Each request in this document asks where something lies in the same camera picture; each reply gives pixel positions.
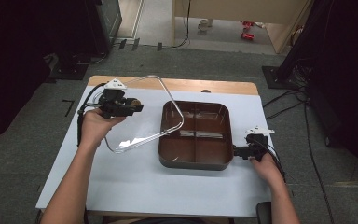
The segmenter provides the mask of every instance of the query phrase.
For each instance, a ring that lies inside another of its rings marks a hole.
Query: forearm
[[[272,195],[272,223],[300,223],[283,180],[274,181],[270,184],[270,188]]]
[[[42,223],[82,223],[95,150],[80,146],[51,198]]]

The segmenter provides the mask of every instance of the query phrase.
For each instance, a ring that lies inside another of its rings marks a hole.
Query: person's left hand
[[[90,147],[96,150],[112,127],[125,119],[125,117],[104,119],[102,113],[99,108],[86,112],[83,119],[79,146]]]

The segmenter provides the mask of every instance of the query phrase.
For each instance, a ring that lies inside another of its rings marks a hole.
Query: red object
[[[242,25],[243,25],[243,29],[249,29],[251,28],[251,26],[253,26],[255,23],[252,21],[243,21]]]
[[[255,36],[254,36],[254,35],[251,35],[251,34],[242,33],[242,34],[241,34],[241,38],[242,38],[242,39],[253,40],[253,39],[255,38]]]

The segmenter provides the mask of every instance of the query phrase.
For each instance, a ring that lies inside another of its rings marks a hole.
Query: gray carpet
[[[127,46],[101,63],[91,65],[83,81],[45,83],[34,93],[8,130],[0,135],[0,223],[33,223],[34,208],[76,105],[93,75],[160,77],[247,81],[256,84],[263,102],[282,94],[270,90],[261,66],[279,66],[283,56],[229,53],[192,49]],[[69,115],[70,103],[74,100]],[[297,102],[293,95],[266,107],[266,117]],[[358,160],[345,148],[324,145],[324,131],[312,108],[307,108],[310,141],[336,223],[358,223]],[[288,174],[293,202],[303,223],[330,223],[324,196],[308,149],[304,106],[268,120],[274,146]],[[91,223],[100,223],[93,217]],[[236,218],[237,223],[257,223],[255,218]]]

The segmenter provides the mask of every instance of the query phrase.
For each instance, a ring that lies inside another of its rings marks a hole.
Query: human arm
[[[251,162],[257,173],[268,182],[271,189],[272,223],[300,223],[286,184],[271,155],[267,153],[261,161],[251,159]]]
[[[88,111],[83,119],[81,142],[60,185],[42,216],[41,223],[82,223],[91,166],[97,147],[124,118],[104,119],[100,109]]]

